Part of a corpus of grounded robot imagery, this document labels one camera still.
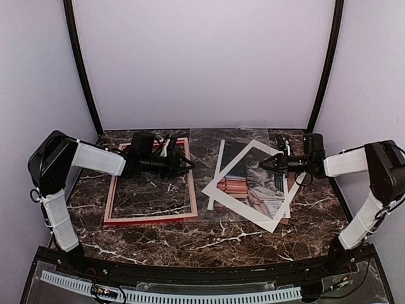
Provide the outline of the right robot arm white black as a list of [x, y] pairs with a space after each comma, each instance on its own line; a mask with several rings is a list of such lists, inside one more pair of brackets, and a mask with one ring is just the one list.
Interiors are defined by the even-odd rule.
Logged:
[[348, 226], [330, 243], [323, 270], [335, 275], [347, 265], [349, 252], [373, 234], [386, 216], [404, 203], [404, 149], [393, 140], [384, 140], [347, 149], [326, 156], [323, 136], [303, 136], [303, 154], [290, 149], [286, 137], [277, 139], [281, 153], [260, 162], [259, 166], [274, 174], [307, 173], [316, 179], [366, 172], [369, 193]]

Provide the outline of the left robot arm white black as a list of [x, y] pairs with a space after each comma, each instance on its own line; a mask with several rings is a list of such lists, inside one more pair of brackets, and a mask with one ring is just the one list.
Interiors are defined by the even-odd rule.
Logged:
[[44, 220], [59, 248], [69, 253], [80, 246], [73, 229], [65, 198], [66, 180], [72, 167], [134, 179], [144, 172], [162, 179], [188, 174], [194, 163], [176, 151], [178, 139], [156, 139], [150, 132], [133, 134], [131, 143], [123, 148], [109, 149], [75, 139], [54, 130], [28, 161], [28, 172], [34, 189], [32, 201], [40, 203]]

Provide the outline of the clear acrylic sheet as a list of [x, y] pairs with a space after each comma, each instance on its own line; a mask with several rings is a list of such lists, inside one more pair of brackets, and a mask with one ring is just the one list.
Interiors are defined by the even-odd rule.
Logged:
[[208, 210], [209, 198], [201, 190], [214, 178], [222, 140], [248, 143], [251, 140], [260, 141], [266, 145], [269, 142], [266, 129], [192, 129], [189, 135], [191, 160], [196, 164], [193, 169], [196, 199], [199, 209], [199, 219], [203, 221], [245, 222], [240, 215], [232, 212], [219, 203], [213, 203], [213, 209]]

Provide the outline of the white photo mat board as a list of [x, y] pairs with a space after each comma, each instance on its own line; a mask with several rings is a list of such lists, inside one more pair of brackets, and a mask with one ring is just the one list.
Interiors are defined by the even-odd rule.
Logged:
[[284, 178], [285, 182], [285, 198], [282, 202], [277, 214], [273, 218], [269, 218], [256, 209], [245, 205], [241, 201], [229, 196], [223, 191], [219, 190], [216, 185], [217, 183], [241, 160], [244, 155], [251, 149], [257, 148], [266, 154], [268, 158], [279, 153], [279, 150], [272, 148], [260, 141], [255, 139], [244, 143], [244, 142], [232, 142], [222, 140], [220, 144], [220, 152], [218, 159], [221, 163], [216, 166], [216, 173], [213, 179], [201, 190], [203, 194], [209, 197], [209, 204], [207, 209], [213, 209], [213, 203], [217, 202], [221, 206], [228, 208], [232, 212], [240, 215], [244, 220], [250, 221], [258, 227], [273, 233], [280, 223], [285, 212], [290, 210], [290, 205], [292, 200], [295, 198], [299, 188], [300, 183], [304, 180], [305, 174], [299, 177], [294, 177], [294, 185], [292, 186], [290, 192], [287, 192], [287, 174], [279, 174], [279, 176]]

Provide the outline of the red wooden picture frame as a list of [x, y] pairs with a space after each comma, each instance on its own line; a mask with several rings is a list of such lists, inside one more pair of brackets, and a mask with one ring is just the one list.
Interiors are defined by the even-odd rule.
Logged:
[[105, 225], [132, 225], [132, 224], [153, 224], [160, 222], [182, 222], [185, 220], [195, 220], [198, 219], [196, 194], [194, 187], [194, 179], [192, 170], [189, 170], [187, 174], [187, 189], [190, 199], [190, 212], [189, 213], [179, 213], [171, 215], [142, 215], [140, 217], [123, 217], [123, 218], [113, 218], [113, 203], [115, 197], [117, 185], [117, 176], [112, 176], [108, 199], [106, 202], [106, 209], [104, 213], [104, 224]]

